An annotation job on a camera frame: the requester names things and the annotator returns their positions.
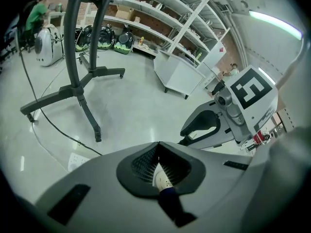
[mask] wheel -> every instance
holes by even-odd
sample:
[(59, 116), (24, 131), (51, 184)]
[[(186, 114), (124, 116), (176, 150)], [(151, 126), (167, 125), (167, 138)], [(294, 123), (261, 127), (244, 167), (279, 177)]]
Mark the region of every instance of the wheel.
[(100, 132), (95, 132), (95, 142), (101, 142), (102, 136)]
[(34, 119), (33, 115), (31, 115), (30, 113), (27, 114), (26, 117), (28, 118), (28, 120), (29, 120), (30, 122), (33, 122), (33, 123), (35, 122), (35, 119)]

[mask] power outlet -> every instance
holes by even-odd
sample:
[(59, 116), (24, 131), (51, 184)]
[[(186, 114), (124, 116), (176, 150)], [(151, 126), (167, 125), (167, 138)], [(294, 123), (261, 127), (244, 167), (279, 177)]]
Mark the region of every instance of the power outlet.
[(76, 153), (71, 153), (69, 162), (68, 162), (68, 171), (72, 172), (77, 169), (79, 166), (89, 161), (90, 159), (83, 157)]

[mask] black rubber opening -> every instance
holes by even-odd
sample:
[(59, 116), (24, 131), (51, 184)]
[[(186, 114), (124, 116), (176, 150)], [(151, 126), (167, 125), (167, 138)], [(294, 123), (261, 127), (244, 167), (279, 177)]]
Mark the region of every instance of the black rubber opening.
[(123, 159), (117, 167), (117, 178), (134, 196), (157, 198), (159, 190), (152, 186), (152, 181), (158, 163), (179, 195), (194, 192), (206, 174), (198, 159), (165, 143), (153, 143)]

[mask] white table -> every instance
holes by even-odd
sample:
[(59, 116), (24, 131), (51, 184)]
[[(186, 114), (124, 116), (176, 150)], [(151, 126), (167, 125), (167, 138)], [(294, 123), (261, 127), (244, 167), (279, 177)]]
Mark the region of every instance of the white table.
[(159, 50), (154, 59), (155, 73), (165, 86), (164, 92), (172, 89), (186, 95), (185, 99), (205, 78), (195, 67), (184, 59)]
[(59, 33), (61, 36), (64, 34), (64, 17), (65, 17), (66, 12), (50, 12), (48, 14), (48, 23), (51, 23), (51, 18), (56, 18), (56, 17), (62, 17), (60, 21), (60, 29)]

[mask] stand leg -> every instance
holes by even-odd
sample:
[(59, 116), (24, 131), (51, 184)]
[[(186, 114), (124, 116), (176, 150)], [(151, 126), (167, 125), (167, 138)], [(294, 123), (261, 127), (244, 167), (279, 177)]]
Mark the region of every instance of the stand leg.
[(58, 102), (60, 100), (68, 99), (73, 97), (72, 89), (70, 85), (63, 86), (58, 92), (51, 93), (44, 97), (41, 97), (37, 101), (33, 101), (21, 107), (20, 111), (24, 115), (28, 115), (31, 112), (43, 108), (44, 106), (50, 105), (52, 103)]
[(101, 142), (102, 141), (102, 133), (101, 128), (97, 124), (95, 118), (93, 117), (91, 111), (89, 110), (86, 100), (84, 96), (78, 97), (79, 103), (81, 104), (82, 109), (84, 110), (84, 113), (86, 114), (86, 117), (88, 118), (90, 124), (93, 127), (94, 133), (95, 133), (95, 141)]
[(120, 77), (123, 78), (123, 75), (125, 73), (125, 68), (97, 67), (96, 70), (97, 70), (97, 77), (119, 74)]

